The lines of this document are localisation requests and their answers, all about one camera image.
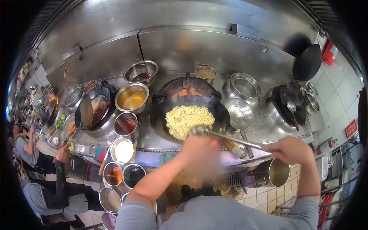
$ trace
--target stainless steel wall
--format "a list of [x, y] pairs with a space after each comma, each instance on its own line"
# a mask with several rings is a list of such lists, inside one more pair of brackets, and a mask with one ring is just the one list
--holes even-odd
[[311, 41], [317, 34], [308, 20], [284, 0], [86, 0], [56, 23], [37, 47], [37, 54], [46, 72], [51, 73], [63, 63], [63, 54], [76, 45], [85, 49], [152, 27], [205, 26], [229, 30], [231, 24], [258, 30], [263, 43], [280, 49], [296, 34]]
[[75, 56], [51, 69], [47, 75], [48, 81], [63, 92], [62, 90], [67, 89], [68, 85], [73, 86], [93, 79], [122, 75], [132, 63], [141, 60], [137, 41], [138, 32], [119, 35], [83, 49], [81, 60], [76, 60], [77, 56]]
[[295, 57], [226, 30], [173, 26], [144, 29], [138, 35], [144, 59], [157, 62], [161, 71], [194, 72], [209, 65], [224, 75], [244, 72], [281, 82], [293, 78]]

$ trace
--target spoon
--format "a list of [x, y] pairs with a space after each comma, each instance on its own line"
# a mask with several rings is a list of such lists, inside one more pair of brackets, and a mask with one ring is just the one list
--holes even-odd
[[295, 128], [297, 129], [297, 131], [299, 131], [299, 125], [298, 125], [297, 120], [295, 119], [295, 116], [294, 116], [294, 113], [297, 110], [297, 107], [295, 106], [295, 103], [289, 100], [289, 101], [287, 101], [286, 106], [290, 110], [291, 114], [293, 115]]

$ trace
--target white sauce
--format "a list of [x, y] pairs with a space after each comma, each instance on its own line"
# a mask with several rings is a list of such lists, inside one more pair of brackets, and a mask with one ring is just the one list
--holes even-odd
[[127, 141], [121, 141], [115, 147], [115, 157], [118, 162], [127, 163], [133, 153], [133, 145]]

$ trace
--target mesh strainer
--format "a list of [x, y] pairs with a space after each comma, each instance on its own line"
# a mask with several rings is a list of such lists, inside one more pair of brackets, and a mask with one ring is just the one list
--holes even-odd
[[[230, 125], [240, 131], [241, 137], [248, 140], [244, 129], [249, 128], [253, 122], [253, 111], [250, 105], [243, 99], [234, 98], [227, 101], [225, 108], [230, 114]], [[249, 147], [246, 147], [248, 157], [253, 158], [254, 155]]]

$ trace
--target chef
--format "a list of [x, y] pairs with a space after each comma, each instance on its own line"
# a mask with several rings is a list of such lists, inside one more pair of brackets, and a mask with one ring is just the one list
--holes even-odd
[[[321, 185], [313, 150], [295, 137], [262, 147], [286, 164], [301, 164], [297, 199], [289, 215], [270, 215], [220, 195], [200, 195], [181, 203], [160, 229], [315, 230]], [[153, 202], [185, 167], [201, 166], [218, 156], [219, 149], [208, 137], [189, 136], [177, 156], [143, 177], [129, 192], [118, 212], [115, 230], [157, 229]]]
[[56, 153], [55, 164], [52, 164], [56, 169], [56, 181], [35, 180], [21, 183], [23, 194], [37, 216], [103, 211], [98, 192], [84, 184], [66, 182], [64, 167], [70, 161], [69, 146], [70, 144], [66, 144]]
[[13, 126], [13, 138], [19, 158], [27, 163], [31, 168], [41, 174], [56, 174], [55, 165], [52, 163], [54, 157], [41, 153], [35, 146], [35, 127], [29, 129], [29, 142], [25, 140], [25, 133], [19, 133], [16, 125]]

